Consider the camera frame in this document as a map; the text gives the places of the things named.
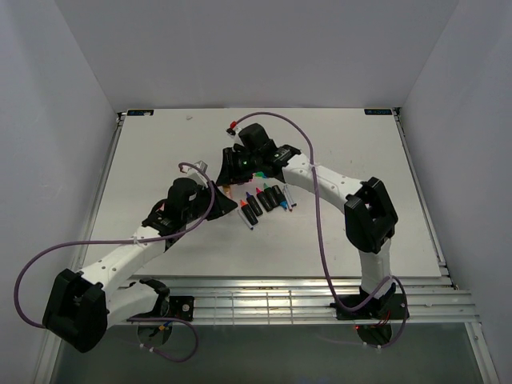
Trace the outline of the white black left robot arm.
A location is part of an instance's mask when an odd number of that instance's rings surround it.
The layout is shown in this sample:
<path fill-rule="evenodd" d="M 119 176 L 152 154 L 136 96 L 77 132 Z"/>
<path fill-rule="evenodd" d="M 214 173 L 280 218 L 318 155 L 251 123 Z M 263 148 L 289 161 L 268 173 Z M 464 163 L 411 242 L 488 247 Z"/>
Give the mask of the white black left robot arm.
<path fill-rule="evenodd" d="M 191 223 L 211 221 L 237 208 L 216 186 L 178 178 L 158 201 L 128 243 L 78 272 L 65 269 L 54 280 L 43 326 L 85 353 L 108 328 L 130 318 L 164 318 L 170 314 L 170 290 L 154 278 L 126 281 L 163 255 Z"/>

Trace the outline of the blue corner label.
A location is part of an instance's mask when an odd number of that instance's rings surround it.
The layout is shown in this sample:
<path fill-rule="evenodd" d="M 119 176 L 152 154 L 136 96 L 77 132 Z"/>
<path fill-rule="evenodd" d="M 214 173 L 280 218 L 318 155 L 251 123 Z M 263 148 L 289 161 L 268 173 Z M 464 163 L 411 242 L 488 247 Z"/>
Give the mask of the blue corner label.
<path fill-rule="evenodd" d="M 126 112 L 126 115 L 127 116 L 140 116 L 140 117 L 153 116 L 154 110 L 128 110 Z"/>
<path fill-rule="evenodd" d="M 392 115 L 392 109 L 364 109 L 365 115 L 371 116 L 387 116 Z"/>

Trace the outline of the aluminium frame rail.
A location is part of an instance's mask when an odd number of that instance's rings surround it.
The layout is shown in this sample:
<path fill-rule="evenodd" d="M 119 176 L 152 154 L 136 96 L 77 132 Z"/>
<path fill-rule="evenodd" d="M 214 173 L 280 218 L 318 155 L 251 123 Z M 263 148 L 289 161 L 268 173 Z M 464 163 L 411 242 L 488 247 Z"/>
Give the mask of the aluminium frame rail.
<path fill-rule="evenodd" d="M 173 295 L 194 297 L 196 326 L 335 324 L 333 298 L 320 278 L 194 278 L 161 276 Z M 447 275 L 403 278 L 411 323 L 478 322 L 468 290 Z"/>

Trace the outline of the light blue cap black highlighter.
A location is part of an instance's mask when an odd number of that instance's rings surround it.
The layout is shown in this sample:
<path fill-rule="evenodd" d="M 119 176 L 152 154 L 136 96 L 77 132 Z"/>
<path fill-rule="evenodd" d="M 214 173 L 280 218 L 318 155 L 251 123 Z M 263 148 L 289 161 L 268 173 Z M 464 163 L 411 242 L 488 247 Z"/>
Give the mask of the light blue cap black highlighter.
<path fill-rule="evenodd" d="M 288 203 L 286 197 L 282 192 L 282 189 L 279 187 L 279 185 L 273 185 L 271 189 L 274 192 L 275 198 L 280 207 L 282 207 L 284 210 L 288 210 Z"/>

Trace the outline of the small blue cap white marker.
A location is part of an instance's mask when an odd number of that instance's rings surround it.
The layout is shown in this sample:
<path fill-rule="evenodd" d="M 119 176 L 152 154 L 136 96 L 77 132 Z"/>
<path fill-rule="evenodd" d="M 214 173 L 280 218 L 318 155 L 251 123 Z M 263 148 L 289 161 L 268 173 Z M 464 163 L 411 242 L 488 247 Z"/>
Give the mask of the small blue cap white marker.
<path fill-rule="evenodd" d="M 247 219 L 247 217 L 244 215 L 244 213 L 240 210 L 240 209 L 237 209 L 237 213 L 238 213 L 238 216 L 240 217 L 240 219 L 244 222 L 244 224 L 248 227 L 249 230 L 254 230 L 254 226 L 249 222 L 249 220 Z"/>

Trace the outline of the right blue corner label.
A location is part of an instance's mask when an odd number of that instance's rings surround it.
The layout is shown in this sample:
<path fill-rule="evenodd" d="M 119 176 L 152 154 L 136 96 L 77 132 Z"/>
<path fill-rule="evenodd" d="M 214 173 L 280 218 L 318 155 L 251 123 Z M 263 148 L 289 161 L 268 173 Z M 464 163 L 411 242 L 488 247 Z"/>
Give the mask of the right blue corner label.
<path fill-rule="evenodd" d="M 364 109 L 365 115 L 371 116 L 387 116 L 392 115 L 392 109 Z"/>

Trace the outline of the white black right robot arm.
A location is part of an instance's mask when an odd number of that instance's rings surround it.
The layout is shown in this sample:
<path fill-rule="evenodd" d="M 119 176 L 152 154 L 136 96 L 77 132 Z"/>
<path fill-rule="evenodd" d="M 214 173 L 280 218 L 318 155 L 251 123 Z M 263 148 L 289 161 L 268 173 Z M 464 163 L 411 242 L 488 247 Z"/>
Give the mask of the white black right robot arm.
<path fill-rule="evenodd" d="M 263 126 L 254 123 L 226 130 L 232 147 L 222 150 L 217 184 L 243 184 L 257 172 L 283 184 L 306 190 L 336 207 L 344 215 L 345 233 L 358 250 L 363 312 L 379 318 L 390 308 L 394 284 L 390 271 L 390 240 L 398 215 L 384 183 L 377 178 L 360 181 L 312 163 L 290 145 L 277 146 Z"/>

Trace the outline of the orange cap black highlighter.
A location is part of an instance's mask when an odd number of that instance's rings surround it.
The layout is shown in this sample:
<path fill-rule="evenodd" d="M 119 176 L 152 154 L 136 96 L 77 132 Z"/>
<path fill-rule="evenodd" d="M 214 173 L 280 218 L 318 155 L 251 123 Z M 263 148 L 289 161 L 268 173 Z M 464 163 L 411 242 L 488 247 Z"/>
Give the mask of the orange cap black highlighter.
<path fill-rule="evenodd" d="M 257 219 L 255 212 L 253 211 L 251 206 L 244 200 L 240 201 L 240 210 L 243 213 L 243 215 L 245 216 L 245 218 L 247 219 L 249 224 L 251 224 L 252 226 L 255 226 L 258 224 L 258 219 Z"/>

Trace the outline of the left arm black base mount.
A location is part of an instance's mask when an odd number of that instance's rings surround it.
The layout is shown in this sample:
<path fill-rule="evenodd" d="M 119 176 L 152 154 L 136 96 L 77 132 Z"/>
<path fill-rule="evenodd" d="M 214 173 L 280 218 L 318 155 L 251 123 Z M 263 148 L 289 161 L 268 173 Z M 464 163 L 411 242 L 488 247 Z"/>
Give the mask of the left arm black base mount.
<path fill-rule="evenodd" d="M 191 322 L 194 317 L 194 296 L 171 295 L 168 298 L 159 298 L 154 308 L 144 314 L 131 317 L 131 321 L 166 321 L 168 318 L 177 318 Z"/>

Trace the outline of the purple cap black highlighter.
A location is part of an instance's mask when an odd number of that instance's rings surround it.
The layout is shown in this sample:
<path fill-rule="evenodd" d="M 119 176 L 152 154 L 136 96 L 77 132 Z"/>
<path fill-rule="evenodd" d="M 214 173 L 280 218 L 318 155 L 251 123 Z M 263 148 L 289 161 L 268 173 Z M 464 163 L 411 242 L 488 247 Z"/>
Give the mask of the purple cap black highlighter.
<path fill-rule="evenodd" d="M 246 200 L 252 211 L 255 213 L 257 217 L 261 217 L 263 215 L 262 208 L 260 207 L 257 199 L 251 193 L 246 192 Z"/>

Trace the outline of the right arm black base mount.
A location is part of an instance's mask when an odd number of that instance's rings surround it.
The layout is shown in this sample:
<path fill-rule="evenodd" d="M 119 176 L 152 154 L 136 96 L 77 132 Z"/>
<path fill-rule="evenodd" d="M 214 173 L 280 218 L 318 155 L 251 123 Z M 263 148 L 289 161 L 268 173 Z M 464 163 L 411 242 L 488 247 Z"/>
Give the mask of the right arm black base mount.
<path fill-rule="evenodd" d="M 392 294 L 387 298 L 372 298 L 363 308 L 349 312 L 341 308 L 336 302 L 329 304 L 330 308 L 335 309 L 337 320 L 403 320 L 410 316 L 409 310 L 404 302 L 402 294 Z"/>

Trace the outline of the left blue corner label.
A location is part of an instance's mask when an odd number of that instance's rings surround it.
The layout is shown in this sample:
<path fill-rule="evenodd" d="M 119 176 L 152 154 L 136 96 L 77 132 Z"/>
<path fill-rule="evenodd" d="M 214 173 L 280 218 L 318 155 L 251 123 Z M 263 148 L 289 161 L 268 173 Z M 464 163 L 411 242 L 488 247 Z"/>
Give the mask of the left blue corner label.
<path fill-rule="evenodd" d="M 126 115 L 127 116 L 140 116 L 140 117 L 153 116 L 154 110 L 128 110 L 126 112 Z"/>

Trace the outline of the black cap silver pen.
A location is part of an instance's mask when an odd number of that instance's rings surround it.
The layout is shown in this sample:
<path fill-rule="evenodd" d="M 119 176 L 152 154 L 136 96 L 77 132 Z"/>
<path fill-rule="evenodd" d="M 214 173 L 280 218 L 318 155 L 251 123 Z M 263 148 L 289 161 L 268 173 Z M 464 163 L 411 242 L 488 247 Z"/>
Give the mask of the black cap silver pen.
<path fill-rule="evenodd" d="M 288 185 L 285 185 L 285 190 L 286 190 L 286 193 L 287 193 L 287 196 L 289 199 L 290 206 L 296 207 L 297 203 L 296 203 L 295 199 L 293 198 L 291 189 Z"/>

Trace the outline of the pink cap black highlighter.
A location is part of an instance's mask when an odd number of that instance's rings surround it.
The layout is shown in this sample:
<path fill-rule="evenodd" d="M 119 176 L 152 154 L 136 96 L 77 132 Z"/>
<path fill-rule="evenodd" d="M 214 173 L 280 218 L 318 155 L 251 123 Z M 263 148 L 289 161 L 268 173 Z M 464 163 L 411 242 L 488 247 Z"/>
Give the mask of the pink cap black highlighter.
<path fill-rule="evenodd" d="M 256 188 L 256 197 L 266 212 L 271 212 L 274 209 L 264 190 Z"/>

